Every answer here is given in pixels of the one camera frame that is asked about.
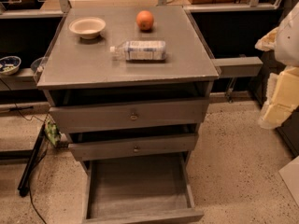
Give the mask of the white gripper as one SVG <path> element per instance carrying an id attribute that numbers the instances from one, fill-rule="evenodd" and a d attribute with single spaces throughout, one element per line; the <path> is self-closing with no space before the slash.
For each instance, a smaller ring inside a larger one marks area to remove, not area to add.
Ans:
<path id="1" fill-rule="evenodd" d="M 261 51 L 275 49 L 277 61 L 287 66 L 278 75 L 271 73 L 266 88 L 266 101 L 258 119 L 261 128 L 280 127 L 299 106 L 299 3 L 255 44 Z"/>

